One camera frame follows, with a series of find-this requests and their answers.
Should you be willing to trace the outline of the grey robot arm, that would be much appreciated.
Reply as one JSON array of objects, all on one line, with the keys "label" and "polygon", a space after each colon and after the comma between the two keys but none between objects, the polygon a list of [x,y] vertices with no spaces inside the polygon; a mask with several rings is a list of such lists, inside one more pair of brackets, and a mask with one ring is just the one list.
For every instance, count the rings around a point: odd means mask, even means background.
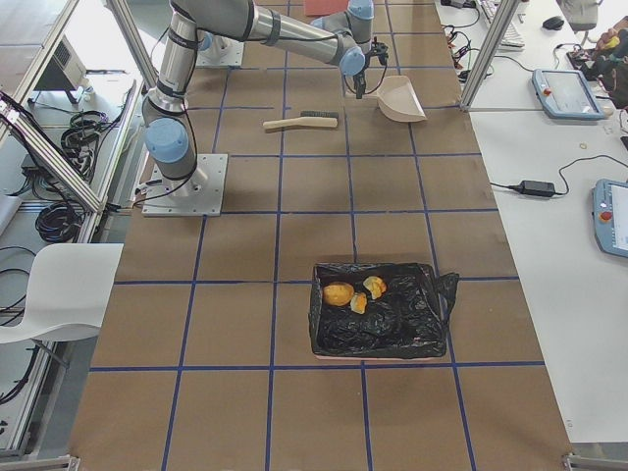
[{"label": "grey robot arm", "polygon": [[253,1],[174,1],[161,68],[142,105],[145,145],[163,178],[185,182],[197,168],[193,132],[183,119],[186,94],[199,61],[230,66],[241,44],[276,47],[337,67],[359,96],[372,59],[385,65],[388,47],[373,35],[374,5],[345,9],[307,24]]}]

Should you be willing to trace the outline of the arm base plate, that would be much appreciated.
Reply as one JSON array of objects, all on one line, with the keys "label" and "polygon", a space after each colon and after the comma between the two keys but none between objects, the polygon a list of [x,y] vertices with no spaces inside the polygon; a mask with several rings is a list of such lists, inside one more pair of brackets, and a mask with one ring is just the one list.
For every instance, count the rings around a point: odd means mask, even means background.
[{"label": "arm base plate", "polygon": [[148,201],[142,204],[145,217],[218,217],[221,215],[229,156],[199,154],[197,166],[185,184],[162,177],[156,164],[146,188]]},{"label": "arm base plate", "polygon": [[243,43],[214,37],[212,41],[200,45],[195,67],[200,69],[240,68],[243,52]]}]

